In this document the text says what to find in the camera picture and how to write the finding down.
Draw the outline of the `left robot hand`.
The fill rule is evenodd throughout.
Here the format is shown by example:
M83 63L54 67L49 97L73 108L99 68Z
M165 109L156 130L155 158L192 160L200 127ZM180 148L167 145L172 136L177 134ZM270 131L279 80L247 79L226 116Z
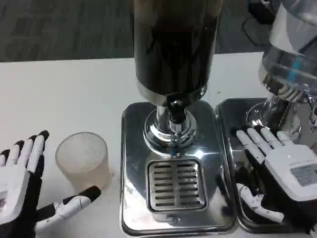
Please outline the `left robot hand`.
M97 186L38 209L49 132L17 141L0 153L0 236L34 238L72 218L100 195Z

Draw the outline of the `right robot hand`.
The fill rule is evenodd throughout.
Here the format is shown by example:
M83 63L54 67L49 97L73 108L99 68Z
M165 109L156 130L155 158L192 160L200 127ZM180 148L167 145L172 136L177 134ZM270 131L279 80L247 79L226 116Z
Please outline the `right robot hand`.
M317 236L317 156L314 151L295 144L284 131L234 128L256 175L246 167L235 173L238 196L249 211L281 224Z

